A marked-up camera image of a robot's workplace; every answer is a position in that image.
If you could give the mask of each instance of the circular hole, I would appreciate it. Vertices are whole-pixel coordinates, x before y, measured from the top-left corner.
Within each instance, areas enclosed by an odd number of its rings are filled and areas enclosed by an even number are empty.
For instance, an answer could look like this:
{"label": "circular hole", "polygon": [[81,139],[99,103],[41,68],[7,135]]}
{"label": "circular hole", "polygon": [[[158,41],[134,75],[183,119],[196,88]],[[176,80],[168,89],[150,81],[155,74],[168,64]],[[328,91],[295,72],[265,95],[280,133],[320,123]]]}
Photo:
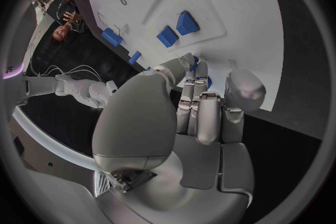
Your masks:
{"label": "circular hole", "polygon": [[127,5],[127,2],[126,2],[126,0],[120,0],[121,1],[121,3],[123,4],[123,5]]}

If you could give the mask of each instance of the black shirt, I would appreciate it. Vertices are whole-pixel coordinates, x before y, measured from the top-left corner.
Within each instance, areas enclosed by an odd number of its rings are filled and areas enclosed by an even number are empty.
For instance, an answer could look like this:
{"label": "black shirt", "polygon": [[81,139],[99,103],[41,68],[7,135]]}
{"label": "black shirt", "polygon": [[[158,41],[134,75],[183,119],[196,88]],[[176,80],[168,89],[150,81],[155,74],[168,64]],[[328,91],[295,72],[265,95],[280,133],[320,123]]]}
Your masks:
{"label": "black shirt", "polygon": [[[62,0],[58,6],[56,16],[58,19],[58,22],[61,25],[66,24],[67,22],[63,19],[65,18],[64,14],[66,12],[72,13],[76,12],[77,14],[80,14],[80,11],[78,10],[78,7],[76,6],[76,3],[74,0]],[[87,25],[84,20],[79,20],[71,23],[71,30],[76,32],[84,32],[87,29]]]}

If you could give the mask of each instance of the man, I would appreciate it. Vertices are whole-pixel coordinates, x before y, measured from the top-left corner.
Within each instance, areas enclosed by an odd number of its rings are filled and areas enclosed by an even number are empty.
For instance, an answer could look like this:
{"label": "man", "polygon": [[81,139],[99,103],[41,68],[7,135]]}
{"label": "man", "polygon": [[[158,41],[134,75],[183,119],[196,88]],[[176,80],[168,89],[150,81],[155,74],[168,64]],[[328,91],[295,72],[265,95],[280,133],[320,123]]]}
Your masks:
{"label": "man", "polygon": [[56,16],[61,25],[52,34],[52,43],[55,45],[65,41],[70,31],[84,32],[87,29],[74,0],[62,0]]}

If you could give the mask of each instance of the man's hand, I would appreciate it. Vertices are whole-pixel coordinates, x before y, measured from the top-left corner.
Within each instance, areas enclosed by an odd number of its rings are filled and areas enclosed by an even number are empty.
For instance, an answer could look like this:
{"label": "man's hand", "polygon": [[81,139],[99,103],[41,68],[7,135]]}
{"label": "man's hand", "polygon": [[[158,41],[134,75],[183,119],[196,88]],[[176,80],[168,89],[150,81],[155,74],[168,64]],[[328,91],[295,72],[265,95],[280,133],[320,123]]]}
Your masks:
{"label": "man's hand", "polygon": [[66,12],[64,14],[65,18],[63,18],[63,21],[67,21],[67,22],[74,22],[74,21],[79,21],[79,20],[83,20],[82,15],[77,14],[75,12]]}

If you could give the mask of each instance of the person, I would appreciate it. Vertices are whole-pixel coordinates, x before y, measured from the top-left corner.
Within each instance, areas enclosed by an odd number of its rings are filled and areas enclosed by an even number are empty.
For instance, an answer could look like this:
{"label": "person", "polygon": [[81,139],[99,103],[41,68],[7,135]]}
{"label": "person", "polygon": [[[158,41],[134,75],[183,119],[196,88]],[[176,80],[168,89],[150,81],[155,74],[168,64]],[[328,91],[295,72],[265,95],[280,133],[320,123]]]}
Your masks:
{"label": "person", "polygon": [[60,26],[54,30],[51,37],[52,43],[55,45],[64,42],[70,31],[84,32],[87,29],[74,0],[62,0],[56,16]]}

